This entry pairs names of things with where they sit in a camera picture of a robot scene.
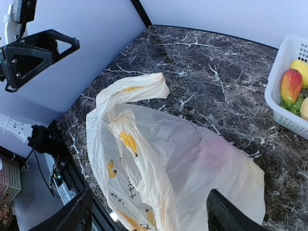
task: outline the perforated basket on floor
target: perforated basket on floor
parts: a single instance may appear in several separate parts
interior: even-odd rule
[[[0,205],[10,204],[21,191],[20,171],[17,162],[1,156]]]
[[[285,71],[290,68],[291,62],[295,59],[308,62],[308,38],[288,35],[280,45],[275,62],[270,71],[268,84],[265,89],[265,101],[273,110],[274,120],[278,124],[308,139],[308,121],[279,106],[281,102],[281,78]],[[302,90],[302,93],[305,97],[308,97],[308,90]]]

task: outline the marble table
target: marble table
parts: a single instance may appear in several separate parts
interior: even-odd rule
[[[110,211],[86,148],[86,114],[116,80],[162,72],[170,95],[137,104],[185,118],[223,136],[265,172],[266,215],[272,231],[308,230],[308,141],[279,126],[264,100],[277,50],[204,31],[152,26],[97,76],[59,122],[82,174]]]

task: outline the translucent plastic bag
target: translucent plastic bag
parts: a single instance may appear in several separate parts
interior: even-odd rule
[[[163,74],[116,81],[87,115],[87,148],[108,205],[128,230],[207,230],[216,188],[261,224],[264,172],[222,137],[185,119],[126,104],[166,98]]]

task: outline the wire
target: wire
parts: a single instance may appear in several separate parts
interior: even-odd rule
[[[40,171],[40,173],[41,173],[41,175],[42,175],[42,177],[43,177],[44,183],[45,183],[45,185],[47,186],[47,188],[48,188],[48,190],[50,191],[50,193],[52,194],[52,196],[54,197],[53,190],[52,190],[51,187],[48,185],[48,183],[47,183],[47,181],[46,181],[46,179],[45,179],[45,177],[44,177],[43,171],[42,171],[42,169],[41,169],[41,167],[40,167],[40,163],[39,163],[39,158],[38,158],[37,152],[36,152],[34,149],[32,149],[32,151],[34,152],[35,158],[37,159],[39,171]]]

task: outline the white wall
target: white wall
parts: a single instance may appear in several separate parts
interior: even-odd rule
[[[278,48],[308,37],[306,0],[141,0],[153,24],[219,32]]]
[[[13,0],[0,1],[2,19]],[[144,29],[129,0],[38,0],[29,34],[55,29],[80,41],[80,49],[46,69],[17,93],[0,83],[0,113],[30,124],[60,119],[94,78]],[[26,156],[30,149],[0,133],[0,145]]]

